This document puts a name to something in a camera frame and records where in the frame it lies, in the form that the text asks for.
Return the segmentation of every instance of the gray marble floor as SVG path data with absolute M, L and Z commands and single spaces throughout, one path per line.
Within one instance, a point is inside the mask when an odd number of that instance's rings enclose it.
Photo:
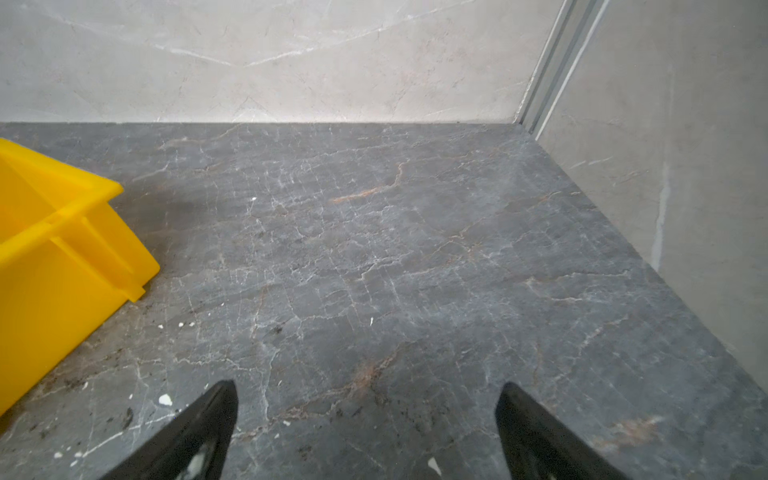
M 506 478 L 508 380 L 634 478 L 768 462 L 766 395 L 517 127 L 0 136 L 122 183 L 162 266 L 7 415 L 3 478 L 97 478 L 218 379 L 228 479 Z

